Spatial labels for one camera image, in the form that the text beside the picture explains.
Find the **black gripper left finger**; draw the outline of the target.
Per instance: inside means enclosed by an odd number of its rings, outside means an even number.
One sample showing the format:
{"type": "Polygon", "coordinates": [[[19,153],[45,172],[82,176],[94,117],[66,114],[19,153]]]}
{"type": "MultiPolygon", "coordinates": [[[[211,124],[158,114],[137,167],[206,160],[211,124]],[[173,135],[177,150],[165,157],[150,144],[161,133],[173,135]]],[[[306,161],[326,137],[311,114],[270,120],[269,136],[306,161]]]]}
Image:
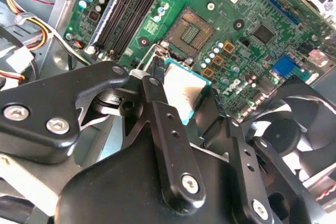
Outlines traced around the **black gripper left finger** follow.
{"type": "Polygon", "coordinates": [[[177,109],[168,104],[159,67],[137,78],[105,61],[1,92],[1,152],[43,164],[65,161],[80,132],[115,110],[102,96],[116,95],[116,111],[134,118],[127,139],[145,125],[159,168],[161,192],[174,210],[196,210],[206,199],[200,170],[177,109]]]}

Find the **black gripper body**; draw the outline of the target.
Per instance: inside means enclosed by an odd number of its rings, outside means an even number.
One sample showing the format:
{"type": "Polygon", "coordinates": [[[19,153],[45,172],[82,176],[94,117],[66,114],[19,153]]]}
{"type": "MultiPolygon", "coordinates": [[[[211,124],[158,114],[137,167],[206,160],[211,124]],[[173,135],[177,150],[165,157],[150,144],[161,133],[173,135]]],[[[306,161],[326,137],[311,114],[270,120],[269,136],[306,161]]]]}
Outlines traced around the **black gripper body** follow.
{"type": "Polygon", "coordinates": [[[166,205],[154,143],[141,140],[73,177],[61,192],[55,223],[234,223],[230,165],[199,148],[193,154],[206,189],[195,214],[182,216],[166,205]]]}

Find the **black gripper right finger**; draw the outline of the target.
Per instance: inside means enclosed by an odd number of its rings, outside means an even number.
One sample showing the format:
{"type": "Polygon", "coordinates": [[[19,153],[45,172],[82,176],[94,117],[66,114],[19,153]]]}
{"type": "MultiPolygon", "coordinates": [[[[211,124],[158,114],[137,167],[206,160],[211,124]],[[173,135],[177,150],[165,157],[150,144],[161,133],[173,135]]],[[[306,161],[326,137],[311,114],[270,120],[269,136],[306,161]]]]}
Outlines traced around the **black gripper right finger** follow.
{"type": "Polygon", "coordinates": [[[216,89],[201,104],[202,148],[228,155],[233,215],[238,223],[281,223],[272,195],[289,207],[289,223],[325,223],[326,213],[275,149],[261,137],[245,140],[241,125],[227,116],[216,89]]]}

